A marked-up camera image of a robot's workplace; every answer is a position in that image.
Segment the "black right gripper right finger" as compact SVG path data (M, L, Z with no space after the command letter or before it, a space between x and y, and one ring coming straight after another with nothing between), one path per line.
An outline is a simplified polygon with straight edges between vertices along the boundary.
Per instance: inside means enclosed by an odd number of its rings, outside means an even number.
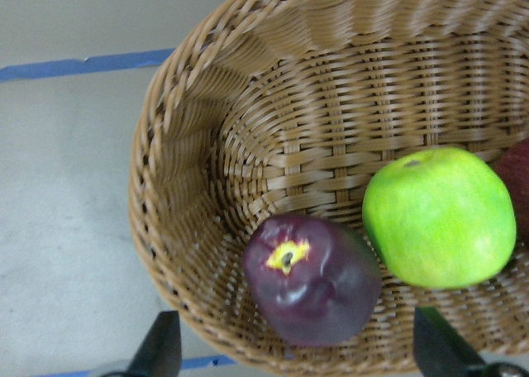
M480 376L484 359L434 307L416 307L413 357L423 376Z

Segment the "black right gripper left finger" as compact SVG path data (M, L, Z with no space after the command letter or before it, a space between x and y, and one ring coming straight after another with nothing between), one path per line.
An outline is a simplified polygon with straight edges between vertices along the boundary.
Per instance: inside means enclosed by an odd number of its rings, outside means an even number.
M130 376L178 376L182 365L179 313L158 314L126 368Z

